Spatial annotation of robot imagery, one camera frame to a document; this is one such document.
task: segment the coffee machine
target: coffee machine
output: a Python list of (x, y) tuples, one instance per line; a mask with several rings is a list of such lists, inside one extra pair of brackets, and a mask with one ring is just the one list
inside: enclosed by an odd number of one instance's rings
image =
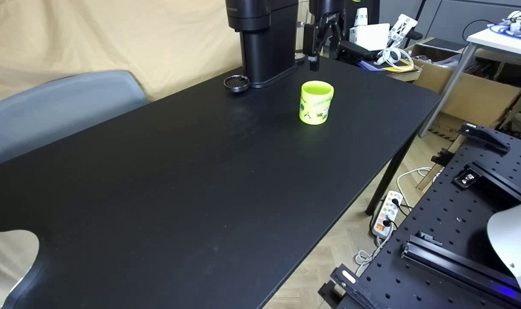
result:
[(241, 37), (243, 74), (264, 88), (296, 70), (298, 0), (225, 0), (228, 24)]

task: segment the beige curtain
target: beige curtain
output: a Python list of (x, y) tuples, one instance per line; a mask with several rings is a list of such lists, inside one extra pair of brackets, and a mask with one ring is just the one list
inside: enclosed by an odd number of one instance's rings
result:
[(0, 100), (113, 69), (156, 100), (240, 64), (224, 0), (0, 0)]

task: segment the black breadboard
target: black breadboard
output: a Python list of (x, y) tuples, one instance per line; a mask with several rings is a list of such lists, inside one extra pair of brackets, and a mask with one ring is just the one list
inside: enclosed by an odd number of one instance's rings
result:
[(480, 143), (464, 143), (360, 277), (388, 308), (501, 308), (400, 258), (404, 241), (420, 230), (434, 236), (447, 250), (508, 274), (486, 233), (490, 216), (503, 206), (484, 198), (481, 192), (460, 191), (451, 184), (465, 164), (479, 161), (521, 189), (521, 140), (494, 133), (510, 145), (510, 152), (501, 156)]

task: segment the blue cable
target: blue cable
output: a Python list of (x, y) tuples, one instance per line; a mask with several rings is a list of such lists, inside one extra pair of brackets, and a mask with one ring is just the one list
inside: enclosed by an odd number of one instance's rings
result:
[[(499, 30), (495, 30), (494, 27), (495, 26), (500, 26), (500, 29)], [(514, 37), (514, 39), (521, 39), (521, 36), (518, 36), (518, 35), (512, 35), (510, 33), (508, 33), (506, 30), (510, 29), (510, 27), (508, 26), (505, 26), (505, 25), (491, 25), (488, 27), (491, 31), (493, 31), (494, 33), (499, 33), (499, 34), (502, 34), (504, 36), (508, 36), (508, 37)]]

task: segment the wooden floor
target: wooden floor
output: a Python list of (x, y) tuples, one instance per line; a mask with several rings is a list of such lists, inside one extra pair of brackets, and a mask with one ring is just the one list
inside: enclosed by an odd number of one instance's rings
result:
[[(427, 133), (422, 139), (417, 137), (390, 184), (389, 190), (398, 190), (396, 177), (400, 174), (419, 167), (433, 166), (430, 161), (431, 157), (441, 148), (449, 147), (450, 144), (451, 142), (432, 133)], [(293, 272), (266, 304), (265, 309), (329, 309), (329, 306), (317, 295), (317, 290), (329, 280), (329, 274), (335, 266), (345, 264), (351, 270), (356, 270), (358, 265), (354, 262), (354, 256), (358, 250), (372, 252), (375, 249), (373, 236), (369, 233), (370, 217), (366, 216), (364, 211), (383, 172), (376, 176), (362, 195)], [(415, 188), (421, 179), (419, 174), (413, 173), (403, 176), (400, 180), (400, 186), (412, 205), (415, 205), (423, 195)], [(399, 224), (401, 221), (403, 221), (403, 215), (398, 213), (396, 223)]]

